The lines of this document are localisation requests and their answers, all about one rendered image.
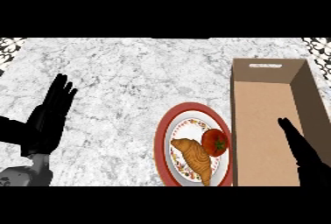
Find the brown cardboard box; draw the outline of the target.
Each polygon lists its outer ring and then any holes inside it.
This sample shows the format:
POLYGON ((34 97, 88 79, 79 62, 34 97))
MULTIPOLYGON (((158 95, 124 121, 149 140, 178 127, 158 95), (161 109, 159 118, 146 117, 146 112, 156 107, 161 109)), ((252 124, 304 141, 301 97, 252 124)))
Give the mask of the brown cardboard box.
POLYGON ((232 174, 236 186, 298 186, 286 118, 331 165, 331 120, 304 59, 232 61, 232 174))

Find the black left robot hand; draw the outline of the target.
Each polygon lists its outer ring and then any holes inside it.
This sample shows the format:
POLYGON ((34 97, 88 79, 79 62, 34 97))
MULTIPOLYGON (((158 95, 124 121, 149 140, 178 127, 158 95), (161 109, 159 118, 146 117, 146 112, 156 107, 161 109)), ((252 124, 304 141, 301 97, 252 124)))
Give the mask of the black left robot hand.
POLYGON ((26 122, 0 116, 0 142, 19 145, 22 157, 48 155, 56 149, 76 91, 68 77, 59 73, 26 122))

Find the red tomato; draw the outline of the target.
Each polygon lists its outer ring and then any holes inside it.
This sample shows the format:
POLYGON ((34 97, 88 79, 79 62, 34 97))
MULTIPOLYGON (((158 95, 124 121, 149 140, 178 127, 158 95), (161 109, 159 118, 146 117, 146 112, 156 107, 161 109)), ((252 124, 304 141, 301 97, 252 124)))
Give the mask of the red tomato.
POLYGON ((209 129, 201 136, 201 146, 211 157, 218 157, 227 147, 227 137, 218 129, 209 129))

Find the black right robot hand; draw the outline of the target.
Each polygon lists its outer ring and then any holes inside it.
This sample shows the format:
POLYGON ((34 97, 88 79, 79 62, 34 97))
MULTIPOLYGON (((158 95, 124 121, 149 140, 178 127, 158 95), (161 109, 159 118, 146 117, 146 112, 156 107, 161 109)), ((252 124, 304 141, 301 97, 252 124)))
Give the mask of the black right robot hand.
POLYGON ((286 118, 277 119, 294 155, 300 186, 331 187, 331 167, 322 162, 316 150, 286 118))

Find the red rimmed white plate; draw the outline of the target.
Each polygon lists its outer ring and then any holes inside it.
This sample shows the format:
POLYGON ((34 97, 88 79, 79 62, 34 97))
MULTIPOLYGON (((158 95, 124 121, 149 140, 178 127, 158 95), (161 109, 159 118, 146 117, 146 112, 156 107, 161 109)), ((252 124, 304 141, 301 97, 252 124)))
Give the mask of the red rimmed white plate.
POLYGON ((232 133, 218 114, 196 102, 175 105, 161 118, 153 137, 153 160, 165 186, 202 186, 201 177, 187 166, 171 140, 187 138, 201 143, 202 134, 209 129, 217 129, 232 141, 232 133))

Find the golden brown croissant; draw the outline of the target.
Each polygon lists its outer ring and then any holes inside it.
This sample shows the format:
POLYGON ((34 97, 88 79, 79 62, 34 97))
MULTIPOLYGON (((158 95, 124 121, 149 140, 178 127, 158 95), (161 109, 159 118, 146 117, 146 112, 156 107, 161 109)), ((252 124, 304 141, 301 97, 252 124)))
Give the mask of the golden brown croissant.
POLYGON ((201 144, 187 138, 172 139, 169 144, 180 151, 187 166, 201 176, 201 182, 206 186, 212 175, 211 159, 201 144))

